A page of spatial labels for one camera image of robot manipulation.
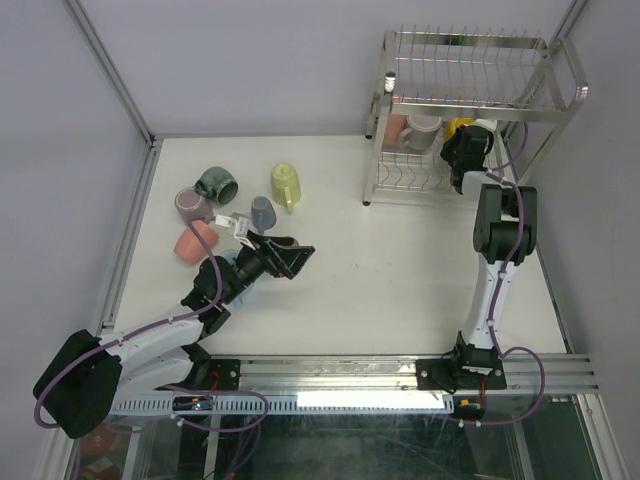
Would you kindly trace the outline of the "slate blue small mug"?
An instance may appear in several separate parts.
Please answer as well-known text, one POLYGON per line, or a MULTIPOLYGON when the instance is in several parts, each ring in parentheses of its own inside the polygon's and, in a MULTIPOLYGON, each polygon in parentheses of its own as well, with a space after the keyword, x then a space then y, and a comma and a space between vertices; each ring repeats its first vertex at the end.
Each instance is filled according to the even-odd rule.
POLYGON ((256 196, 251 202, 251 222, 259 235, 264 235, 277 223, 277 215, 271 201, 264 196, 256 196))

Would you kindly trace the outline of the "pink tall tumbler cup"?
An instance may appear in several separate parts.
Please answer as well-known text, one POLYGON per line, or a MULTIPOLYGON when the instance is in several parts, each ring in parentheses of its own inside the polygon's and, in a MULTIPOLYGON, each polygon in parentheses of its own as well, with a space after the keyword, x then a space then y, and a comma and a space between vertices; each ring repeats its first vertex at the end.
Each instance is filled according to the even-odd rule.
POLYGON ((400 133, 406 128, 406 116, 391 113, 388 116, 383 137, 384 147, 399 147, 400 133))

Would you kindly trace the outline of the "lilac ribbed mug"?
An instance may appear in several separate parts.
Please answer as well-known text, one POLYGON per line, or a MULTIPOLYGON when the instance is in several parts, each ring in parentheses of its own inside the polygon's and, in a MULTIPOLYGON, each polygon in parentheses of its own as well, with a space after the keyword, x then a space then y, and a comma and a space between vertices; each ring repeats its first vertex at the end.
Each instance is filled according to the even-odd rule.
POLYGON ((397 146, 401 150, 423 152, 434 143, 441 126, 440 117, 409 115, 398 136, 397 146))

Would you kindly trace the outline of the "yellow mug black handle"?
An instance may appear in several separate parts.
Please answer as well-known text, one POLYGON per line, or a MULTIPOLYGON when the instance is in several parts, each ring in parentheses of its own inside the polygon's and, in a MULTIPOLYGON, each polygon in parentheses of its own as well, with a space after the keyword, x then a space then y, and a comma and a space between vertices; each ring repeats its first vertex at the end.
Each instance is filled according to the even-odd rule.
POLYGON ((466 127, 471 125, 474 122, 473 118, 468 117, 456 117, 447 122, 444 133, 443 140, 445 142, 449 141, 456 133, 456 130, 460 127, 466 127))

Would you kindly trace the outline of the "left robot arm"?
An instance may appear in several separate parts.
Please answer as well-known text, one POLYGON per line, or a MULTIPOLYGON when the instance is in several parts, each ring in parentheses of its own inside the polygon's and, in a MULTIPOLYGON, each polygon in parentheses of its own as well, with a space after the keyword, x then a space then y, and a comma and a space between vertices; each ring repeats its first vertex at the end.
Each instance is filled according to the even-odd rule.
POLYGON ((163 317, 106 335, 74 332, 34 385, 36 423, 78 439, 149 390, 201 387, 210 357, 199 343, 221 329, 228 305, 263 275, 294 279, 315 251, 293 237, 249 232, 234 260, 209 253, 190 292, 163 317))

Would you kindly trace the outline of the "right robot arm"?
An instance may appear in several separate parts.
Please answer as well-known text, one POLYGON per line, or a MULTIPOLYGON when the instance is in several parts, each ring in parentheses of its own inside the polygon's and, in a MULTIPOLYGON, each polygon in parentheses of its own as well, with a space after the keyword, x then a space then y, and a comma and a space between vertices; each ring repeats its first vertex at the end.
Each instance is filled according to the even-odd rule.
POLYGON ((476 287, 447 363, 448 378, 459 387, 502 369, 505 353, 498 333, 504 304, 515 274, 537 244, 537 190, 504 177, 502 166, 485 165, 495 146, 496 126, 488 120, 461 124, 441 150, 451 186, 477 201, 472 235, 479 260, 476 287))

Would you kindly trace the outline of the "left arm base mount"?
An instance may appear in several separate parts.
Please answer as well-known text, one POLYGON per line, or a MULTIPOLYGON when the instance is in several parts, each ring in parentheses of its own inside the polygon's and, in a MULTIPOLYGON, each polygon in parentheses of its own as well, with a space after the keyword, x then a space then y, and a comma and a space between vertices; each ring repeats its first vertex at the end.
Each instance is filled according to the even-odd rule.
POLYGON ((185 353, 188 360, 187 373, 178 380, 166 380, 161 383, 163 389, 174 385, 186 390, 236 391, 241 376, 241 361, 236 358, 212 356, 198 344, 177 349, 185 353))

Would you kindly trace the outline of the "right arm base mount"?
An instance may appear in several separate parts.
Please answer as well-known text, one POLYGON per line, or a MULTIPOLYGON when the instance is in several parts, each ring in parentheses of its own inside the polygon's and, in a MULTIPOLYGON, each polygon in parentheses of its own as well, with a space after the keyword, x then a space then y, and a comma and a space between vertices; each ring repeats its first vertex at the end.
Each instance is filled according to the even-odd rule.
POLYGON ((496 351, 478 350, 471 353, 451 351, 434 359, 415 362, 417 388, 422 391, 505 390, 506 377, 496 351))

